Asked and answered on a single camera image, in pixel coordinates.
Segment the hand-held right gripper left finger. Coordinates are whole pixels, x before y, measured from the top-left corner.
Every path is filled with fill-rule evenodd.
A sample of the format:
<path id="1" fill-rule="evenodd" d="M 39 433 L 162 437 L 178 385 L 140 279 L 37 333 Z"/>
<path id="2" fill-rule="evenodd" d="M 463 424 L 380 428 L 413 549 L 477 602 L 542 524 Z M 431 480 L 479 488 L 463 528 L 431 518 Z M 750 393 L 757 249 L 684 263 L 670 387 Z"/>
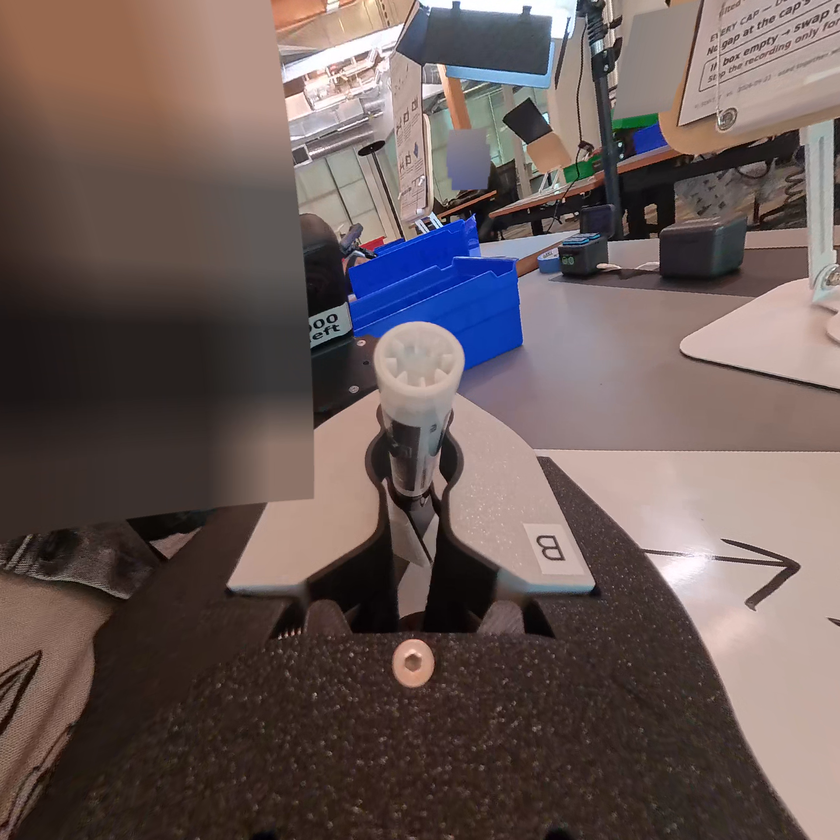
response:
<path id="1" fill-rule="evenodd" d="M 290 600 L 304 632 L 397 630 L 380 413 L 358 401 L 315 430 L 313 498 L 266 504 L 231 592 Z"/>

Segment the black dry-erase marker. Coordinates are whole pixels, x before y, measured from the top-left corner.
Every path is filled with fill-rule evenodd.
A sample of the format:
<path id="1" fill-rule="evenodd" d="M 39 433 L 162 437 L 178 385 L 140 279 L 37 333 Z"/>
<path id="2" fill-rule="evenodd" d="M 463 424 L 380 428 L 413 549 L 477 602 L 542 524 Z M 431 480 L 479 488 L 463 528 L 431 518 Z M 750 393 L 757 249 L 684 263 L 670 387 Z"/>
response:
<path id="1" fill-rule="evenodd" d="M 388 455 L 388 491 L 414 539 L 408 561 L 430 568 L 426 544 L 433 524 L 434 473 L 453 416 L 465 352 L 453 333 L 431 322 L 405 322 L 388 330 L 374 351 L 381 425 Z"/>

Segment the blue plastic bin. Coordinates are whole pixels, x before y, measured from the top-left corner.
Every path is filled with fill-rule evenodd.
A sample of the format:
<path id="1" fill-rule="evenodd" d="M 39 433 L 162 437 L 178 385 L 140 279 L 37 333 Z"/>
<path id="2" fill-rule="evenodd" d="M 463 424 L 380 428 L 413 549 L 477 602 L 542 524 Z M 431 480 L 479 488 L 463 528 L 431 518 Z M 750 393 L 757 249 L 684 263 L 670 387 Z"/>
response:
<path id="1" fill-rule="evenodd" d="M 381 338 L 406 322 L 431 322 L 454 334 L 465 369 L 522 346 L 517 261 L 456 257 L 350 304 L 353 329 Z"/>
<path id="2" fill-rule="evenodd" d="M 458 220 L 378 248 L 375 257 L 349 268 L 352 293 L 357 299 L 388 287 L 423 270 L 448 268 L 456 257 L 479 257 L 475 217 Z"/>

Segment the white whiteboard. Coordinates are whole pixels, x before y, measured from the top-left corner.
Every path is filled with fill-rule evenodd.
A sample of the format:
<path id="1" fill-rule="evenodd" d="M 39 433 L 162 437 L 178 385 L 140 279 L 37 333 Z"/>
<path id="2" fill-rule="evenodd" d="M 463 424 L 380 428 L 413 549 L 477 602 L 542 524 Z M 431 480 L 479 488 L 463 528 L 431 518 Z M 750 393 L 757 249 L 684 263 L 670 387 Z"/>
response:
<path id="1" fill-rule="evenodd" d="M 646 552 L 776 794 L 838 838 L 838 453 L 537 453 Z"/>

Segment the black floor lamp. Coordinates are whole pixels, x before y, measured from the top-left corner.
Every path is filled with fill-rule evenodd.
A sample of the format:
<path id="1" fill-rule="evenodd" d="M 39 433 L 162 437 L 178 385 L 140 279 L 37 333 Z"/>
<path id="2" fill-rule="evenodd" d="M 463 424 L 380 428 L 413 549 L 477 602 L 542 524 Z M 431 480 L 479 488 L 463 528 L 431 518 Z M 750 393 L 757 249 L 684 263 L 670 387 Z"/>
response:
<path id="1" fill-rule="evenodd" d="M 381 186 L 381 193 L 385 197 L 386 205 L 390 210 L 390 214 L 393 221 L 393 227 L 395 230 L 395 238 L 404 238 L 404 231 L 403 225 L 399 218 L 398 212 L 394 205 L 391 192 L 389 190 L 388 184 L 385 179 L 384 172 L 382 170 L 382 166 L 379 162 L 378 153 L 384 149 L 385 142 L 383 140 L 373 140 L 372 142 L 366 144 L 365 146 L 361 147 L 358 151 L 358 155 L 360 158 L 367 160 L 369 163 L 372 163 L 375 173 L 379 179 L 379 183 Z"/>

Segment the wooden table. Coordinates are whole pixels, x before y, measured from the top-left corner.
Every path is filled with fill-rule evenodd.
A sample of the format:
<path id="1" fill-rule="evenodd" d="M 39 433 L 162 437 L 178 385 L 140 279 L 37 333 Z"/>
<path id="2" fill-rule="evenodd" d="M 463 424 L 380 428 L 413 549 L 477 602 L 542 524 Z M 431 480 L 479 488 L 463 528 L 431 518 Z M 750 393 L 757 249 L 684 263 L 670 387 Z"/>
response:
<path id="1" fill-rule="evenodd" d="M 496 198 L 496 190 L 464 191 L 443 203 L 435 199 L 433 212 L 439 220 L 446 224 L 459 219 L 466 220 L 474 216 L 476 217 L 476 225 L 480 226 L 483 220 L 489 216 Z"/>
<path id="2" fill-rule="evenodd" d="M 677 183 L 789 157 L 799 146 L 800 134 L 793 130 L 695 158 L 664 146 L 620 162 L 617 184 L 619 203 L 626 216 L 627 237 L 647 238 L 651 232 L 658 232 L 675 222 Z M 553 185 L 491 212 L 490 217 L 497 221 L 500 229 L 530 224 L 532 233 L 541 235 L 546 219 L 610 202 L 606 197 L 605 174 L 599 171 L 571 184 Z"/>

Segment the printed poster board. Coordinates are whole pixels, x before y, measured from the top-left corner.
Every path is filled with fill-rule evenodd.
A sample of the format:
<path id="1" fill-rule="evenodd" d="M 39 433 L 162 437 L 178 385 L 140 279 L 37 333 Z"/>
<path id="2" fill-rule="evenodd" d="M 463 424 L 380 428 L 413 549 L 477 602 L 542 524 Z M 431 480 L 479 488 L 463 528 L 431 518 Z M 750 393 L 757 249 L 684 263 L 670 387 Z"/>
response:
<path id="1" fill-rule="evenodd" d="M 424 114 L 420 65 L 395 51 L 390 58 L 392 115 L 401 221 L 411 224 L 434 204 L 428 119 Z"/>

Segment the black office chair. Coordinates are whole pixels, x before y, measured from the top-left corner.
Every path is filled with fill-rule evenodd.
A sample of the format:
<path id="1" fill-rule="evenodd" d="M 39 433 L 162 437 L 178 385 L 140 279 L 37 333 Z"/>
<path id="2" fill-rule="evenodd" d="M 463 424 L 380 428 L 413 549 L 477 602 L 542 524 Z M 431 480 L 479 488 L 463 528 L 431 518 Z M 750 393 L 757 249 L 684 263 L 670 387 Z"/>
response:
<path id="1" fill-rule="evenodd" d="M 474 212 L 481 244 L 496 242 L 503 238 L 503 231 L 509 226 L 508 217 L 490 217 L 490 213 L 515 203 L 519 199 L 515 161 L 499 166 L 491 163 L 487 190 L 496 194 L 477 205 Z"/>

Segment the black battery charger case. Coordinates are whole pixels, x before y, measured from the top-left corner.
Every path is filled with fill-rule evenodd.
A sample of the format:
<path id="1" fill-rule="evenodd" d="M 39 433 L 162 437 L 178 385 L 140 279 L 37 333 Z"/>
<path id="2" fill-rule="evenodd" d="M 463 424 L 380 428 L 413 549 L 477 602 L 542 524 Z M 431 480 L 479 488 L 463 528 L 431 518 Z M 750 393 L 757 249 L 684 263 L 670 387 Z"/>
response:
<path id="1" fill-rule="evenodd" d="M 609 239 L 597 233 L 577 233 L 558 244 L 560 273 L 566 277 L 590 277 L 608 261 Z"/>

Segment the small studio light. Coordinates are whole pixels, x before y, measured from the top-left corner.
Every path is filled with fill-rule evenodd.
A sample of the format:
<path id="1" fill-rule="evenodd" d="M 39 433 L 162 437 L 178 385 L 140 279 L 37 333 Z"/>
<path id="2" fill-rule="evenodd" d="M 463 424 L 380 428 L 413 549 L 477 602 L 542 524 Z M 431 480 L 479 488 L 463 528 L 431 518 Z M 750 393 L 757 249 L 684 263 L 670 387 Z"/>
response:
<path id="1" fill-rule="evenodd" d="M 561 137 L 531 98 L 524 99 L 506 113 L 502 121 L 526 144 L 526 152 L 537 170 L 543 174 L 572 165 L 572 157 Z"/>

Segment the studio light panel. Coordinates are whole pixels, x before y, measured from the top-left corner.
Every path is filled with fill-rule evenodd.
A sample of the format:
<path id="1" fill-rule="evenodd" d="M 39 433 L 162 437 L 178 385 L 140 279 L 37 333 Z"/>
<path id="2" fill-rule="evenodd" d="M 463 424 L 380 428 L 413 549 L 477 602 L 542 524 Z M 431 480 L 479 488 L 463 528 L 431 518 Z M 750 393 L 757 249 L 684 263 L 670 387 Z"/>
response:
<path id="1" fill-rule="evenodd" d="M 395 50 L 447 78 L 548 89 L 576 2 L 415 2 Z"/>

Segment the dark grey case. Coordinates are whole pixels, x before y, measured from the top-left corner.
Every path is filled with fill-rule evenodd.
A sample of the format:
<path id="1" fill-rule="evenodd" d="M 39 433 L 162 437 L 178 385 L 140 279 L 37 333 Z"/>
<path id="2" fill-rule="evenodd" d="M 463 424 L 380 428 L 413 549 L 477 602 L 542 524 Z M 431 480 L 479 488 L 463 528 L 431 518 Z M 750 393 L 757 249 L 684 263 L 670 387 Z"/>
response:
<path id="1" fill-rule="evenodd" d="M 658 233 L 658 273 L 669 279 L 714 279 L 740 269 L 749 219 L 694 218 Z"/>

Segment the person's printed clothing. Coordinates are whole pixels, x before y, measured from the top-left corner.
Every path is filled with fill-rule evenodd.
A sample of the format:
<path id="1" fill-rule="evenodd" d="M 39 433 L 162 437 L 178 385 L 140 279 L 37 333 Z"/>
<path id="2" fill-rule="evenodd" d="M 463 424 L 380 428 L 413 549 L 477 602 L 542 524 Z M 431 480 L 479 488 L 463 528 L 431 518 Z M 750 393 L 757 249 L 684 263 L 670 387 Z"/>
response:
<path id="1" fill-rule="evenodd" d="M 29 533 L 1 546 L 1 838 L 14 838 L 87 704 L 93 640 L 203 511 Z"/>

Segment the black table mat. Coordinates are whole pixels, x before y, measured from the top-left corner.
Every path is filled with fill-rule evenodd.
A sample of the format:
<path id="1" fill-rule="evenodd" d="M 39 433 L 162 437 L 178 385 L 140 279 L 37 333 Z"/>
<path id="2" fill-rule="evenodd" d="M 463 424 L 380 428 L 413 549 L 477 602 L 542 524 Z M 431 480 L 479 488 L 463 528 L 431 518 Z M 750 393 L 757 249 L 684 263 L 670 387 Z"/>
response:
<path id="1" fill-rule="evenodd" d="M 573 286 L 611 287 L 646 291 L 689 292 L 730 297 L 756 298 L 792 280 L 806 278 L 806 249 L 749 248 L 742 264 L 725 276 L 712 279 L 694 277 L 662 277 L 651 271 L 602 272 L 589 277 L 566 277 L 561 273 L 545 275 L 536 271 L 540 280 L 570 283 Z"/>

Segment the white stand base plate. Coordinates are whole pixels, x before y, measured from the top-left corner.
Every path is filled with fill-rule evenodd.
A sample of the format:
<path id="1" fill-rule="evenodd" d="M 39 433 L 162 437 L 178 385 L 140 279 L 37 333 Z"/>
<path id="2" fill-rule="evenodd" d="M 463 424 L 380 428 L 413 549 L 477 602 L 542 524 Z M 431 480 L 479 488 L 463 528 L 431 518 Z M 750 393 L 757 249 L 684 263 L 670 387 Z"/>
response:
<path id="1" fill-rule="evenodd" d="M 801 131 L 808 277 L 793 280 L 685 337 L 695 360 L 839 390 L 839 266 L 834 246 L 833 121 Z"/>

